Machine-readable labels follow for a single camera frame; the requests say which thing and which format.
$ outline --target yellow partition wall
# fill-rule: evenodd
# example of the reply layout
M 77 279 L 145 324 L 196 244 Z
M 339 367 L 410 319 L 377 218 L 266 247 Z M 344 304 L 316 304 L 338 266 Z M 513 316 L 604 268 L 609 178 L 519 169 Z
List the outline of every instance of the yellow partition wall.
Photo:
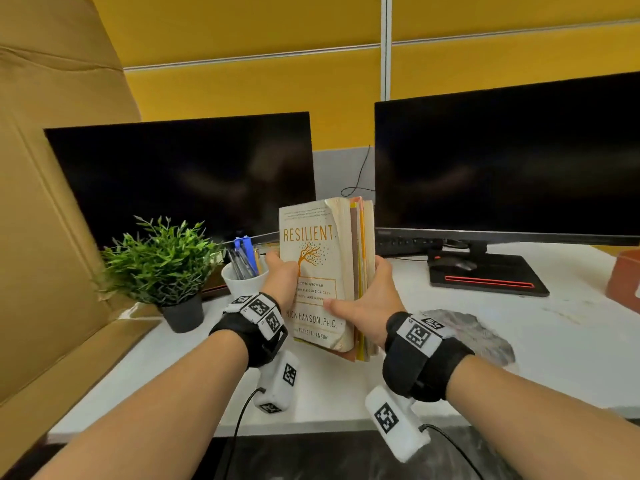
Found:
M 393 99 L 640 70 L 640 23 L 392 48 Z
M 640 0 L 393 0 L 393 40 L 640 18 Z
M 380 49 L 127 73 L 144 120 L 309 111 L 315 150 L 373 144 Z
M 93 0 L 124 67 L 380 42 L 380 0 Z

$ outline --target black monitor screen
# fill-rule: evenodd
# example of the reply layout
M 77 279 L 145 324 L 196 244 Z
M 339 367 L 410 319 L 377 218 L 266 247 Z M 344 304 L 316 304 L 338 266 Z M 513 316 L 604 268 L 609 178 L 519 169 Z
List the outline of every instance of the black monitor screen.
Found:
M 640 73 L 376 104 L 376 225 L 640 235 Z
M 204 221 L 216 240 L 277 232 L 315 200 L 308 112 L 45 130 L 99 247 L 134 216 Z

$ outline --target cardboard box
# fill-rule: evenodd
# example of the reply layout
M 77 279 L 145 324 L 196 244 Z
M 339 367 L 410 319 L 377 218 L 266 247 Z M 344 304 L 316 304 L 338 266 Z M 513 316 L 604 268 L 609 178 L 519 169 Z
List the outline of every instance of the cardboard box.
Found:
M 640 313 L 640 250 L 622 251 L 618 255 L 606 295 Z
M 90 0 L 0 0 L 0 477 L 151 330 L 99 301 L 42 131 L 140 120 Z

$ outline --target human hand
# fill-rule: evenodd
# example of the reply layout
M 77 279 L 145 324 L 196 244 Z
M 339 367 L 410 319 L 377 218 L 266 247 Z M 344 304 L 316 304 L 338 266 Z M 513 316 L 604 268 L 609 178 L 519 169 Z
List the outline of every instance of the human hand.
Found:
M 387 320 L 396 312 L 405 312 L 396 290 L 391 264 L 376 256 L 376 275 L 362 298 L 355 301 L 325 299 L 324 309 L 332 315 L 353 323 L 379 346 L 385 346 Z
M 267 261 L 269 274 L 260 291 L 272 296 L 284 315 L 291 308 L 296 295 L 298 264 L 294 261 L 283 262 L 273 251 L 268 252 L 264 259 Z

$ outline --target white cup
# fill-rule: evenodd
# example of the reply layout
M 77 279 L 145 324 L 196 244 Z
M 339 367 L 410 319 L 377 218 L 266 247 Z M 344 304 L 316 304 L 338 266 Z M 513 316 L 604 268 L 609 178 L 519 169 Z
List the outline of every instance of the white cup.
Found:
M 264 256 L 260 256 L 260 266 L 262 269 L 267 269 L 267 262 L 264 260 Z M 228 286 L 229 291 L 231 291 L 231 296 L 237 298 L 239 296 L 258 293 L 258 291 L 262 289 L 262 285 L 266 281 L 268 273 L 268 271 L 265 271 L 255 278 L 239 280 L 237 279 L 236 270 L 233 265 L 229 263 L 222 268 L 221 275 L 225 284 Z

